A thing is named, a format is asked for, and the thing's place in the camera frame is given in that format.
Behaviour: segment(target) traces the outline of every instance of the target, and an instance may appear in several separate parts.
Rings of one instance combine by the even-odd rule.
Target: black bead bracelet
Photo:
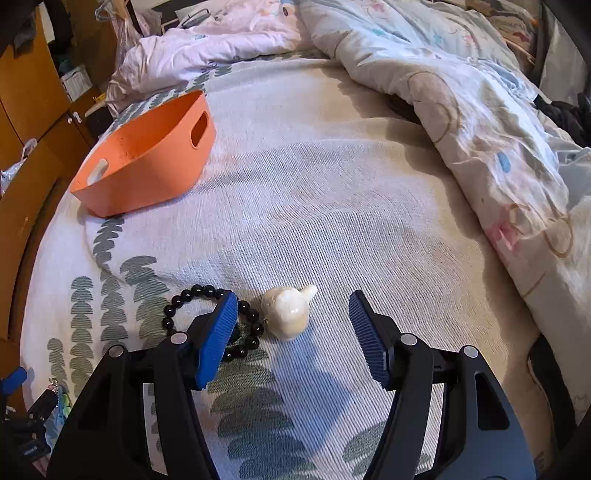
[[[177,309],[182,307],[185,303],[199,297],[219,300],[222,298],[223,293],[223,288],[215,288],[211,285],[205,285],[203,287],[199,284],[193,285],[190,290],[183,290],[180,295],[175,295],[171,298],[170,304],[164,307],[162,328],[166,330],[168,336],[172,335],[175,332],[173,317],[177,313]],[[222,357],[222,360],[225,362],[231,362],[235,358],[244,358],[248,355],[249,350],[256,350],[259,348],[261,343],[258,338],[265,333],[265,328],[259,321],[260,315],[258,311],[252,308],[247,301],[240,300],[238,302],[238,313],[243,315],[246,321],[250,324],[250,332],[244,339],[244,342],[239,343],[241,338],[240,327],[238,324],[234,326],[230,339],[228,340],[228,347],[224,351]]]

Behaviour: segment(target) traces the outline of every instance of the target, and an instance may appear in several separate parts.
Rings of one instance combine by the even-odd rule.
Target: silver screw
[[[172,334],[172,336],[170,337],[170,341],[175,345],[181,345],[182,343],[187,341],[187,338],[189,337],[185,332],[177,332]]]
[[[123,355],[123,347],[121,345],[113,345],[109,348],[109,356],[112,358],[117,358],[118,356]]]
[[[414,335],[412,335],[410,333],[405,333],[400,337],[400,341],[404,345],[413,346],[413,345],[417,344],[417,337],[415,337]]]
[[[472,345],[465,346],[464,355],[469,356],[470,358],[476,358],[478,356],[478,350]]]

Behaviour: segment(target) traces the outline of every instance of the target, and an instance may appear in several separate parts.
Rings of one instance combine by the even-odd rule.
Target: cream-colored toy
[[[315,285],[298,290],[275,287],[262,297],[267,329],[279,340],[293,340],[308,326],[310,300],[318,293]]]

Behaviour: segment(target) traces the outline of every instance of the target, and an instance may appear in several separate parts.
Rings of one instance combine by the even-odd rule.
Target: orange plastic bin
[[[195,185],[215,136],[205,95],[188,93],[111,133],[70,191],[100,217],[177,197]]]

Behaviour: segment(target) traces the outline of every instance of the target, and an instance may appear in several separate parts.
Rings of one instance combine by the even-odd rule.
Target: white figurine
[[[279,340],[293,340],[308,326],[310,300],[318,293],[316,285],[297,290],[275,287],[262,296],[268,330]]]

